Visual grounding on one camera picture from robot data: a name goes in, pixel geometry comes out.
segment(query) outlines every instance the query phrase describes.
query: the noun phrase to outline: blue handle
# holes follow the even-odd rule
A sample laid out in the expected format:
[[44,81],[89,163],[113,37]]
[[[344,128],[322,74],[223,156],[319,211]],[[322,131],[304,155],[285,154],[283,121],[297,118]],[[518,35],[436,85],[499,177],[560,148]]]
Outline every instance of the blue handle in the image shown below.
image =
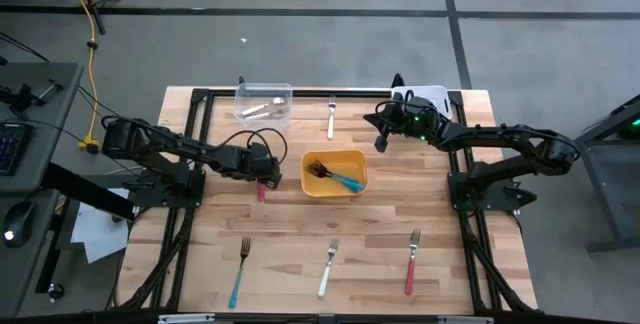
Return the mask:
[[231,293],[231,298],[229,298],[229,308],[235,309],[236,304],[238,302],[238,289],[240,289],[240,280],[242,279],[242,265],[240,269],[238,269],[238,275],[236,276],[236,284],[233,286],[233,293]]
[[342,180],[345,180],[345,181],[350,181],[350,182],[353,182],[353,183],[356,183],[356,184],[360,184],[360,181],[358,179],[351,178],[351,177],[348,177],[346,175],[331,173],[331,176],[333,176],[336,179],[342,179]]
[[346,186],[352,193],[359,193],[364,190],[364,185],[360,183],[354,183],[349,180],[343,180],[340,178],[333,177],[333,180],[339,181],[342,185]]

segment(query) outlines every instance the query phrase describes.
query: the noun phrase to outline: red-handled fork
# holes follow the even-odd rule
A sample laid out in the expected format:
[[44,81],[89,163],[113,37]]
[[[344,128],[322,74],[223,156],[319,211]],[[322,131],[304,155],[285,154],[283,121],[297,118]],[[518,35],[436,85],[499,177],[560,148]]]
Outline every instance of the red-handled fork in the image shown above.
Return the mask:
[[411,257],[409,257],[409,270],[407,271],[407,282],[404,285],[404,293],[407,295],[411,295],[413,292],[413,269],[416,266],[418,243],[420,243],[420,229],[413,229],[411,239],[409,239],[409,250],[411,252]]

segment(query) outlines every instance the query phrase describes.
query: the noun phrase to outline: clear plastic container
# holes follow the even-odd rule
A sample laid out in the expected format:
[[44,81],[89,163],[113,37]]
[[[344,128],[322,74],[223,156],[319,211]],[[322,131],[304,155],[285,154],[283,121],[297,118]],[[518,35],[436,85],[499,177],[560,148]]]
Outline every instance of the clear plastic container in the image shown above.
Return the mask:
[[293,89],[286,83],[242,83],[236,88],[233,115],[245,128],[286,128]]

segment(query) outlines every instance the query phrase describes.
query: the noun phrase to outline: computer mouse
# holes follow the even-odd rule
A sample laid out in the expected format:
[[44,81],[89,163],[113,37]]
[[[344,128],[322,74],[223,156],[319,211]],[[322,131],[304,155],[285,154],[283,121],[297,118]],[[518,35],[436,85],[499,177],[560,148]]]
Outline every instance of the computer mouse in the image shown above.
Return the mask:
[[14,204],[4,216],[2,239],[9,248],[23,246],[31,236],[36,206],[29,201]]

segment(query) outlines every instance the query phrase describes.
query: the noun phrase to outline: yellow cable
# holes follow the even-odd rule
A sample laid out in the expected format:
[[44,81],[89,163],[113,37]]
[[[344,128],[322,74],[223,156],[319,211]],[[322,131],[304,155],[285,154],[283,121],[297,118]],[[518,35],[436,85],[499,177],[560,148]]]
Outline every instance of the yellow cable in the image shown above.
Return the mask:
[[[91,14],[89,13],[89,9],[84,3],[84,0],[78,0],[80,5],[82,5],[82,9],[84,9],[85,14],[87,15],[87,19],[89,20],[89,25],[91,26],[91,40],[89,41],[90,45],[96,43],[96,29],[93,25],[93,19],[91,19]],[[96,122],[96,113],[98,111],[98,92],[96,90],[96,82],[93,79],[93,57],[94,57],[95,47],[89,46],[89,83],[91,83],[91,89],[93,90],[93,97],[95,100],[93,101],[93,113],[91,115],[91,126],[89,127],[89,132],[84,138],[84,142],[78,143],[78,146],[81,148],[86,148],[87,144],[95,144],[100,145],[97,140],[93,139],[93,129],[95,127]]]

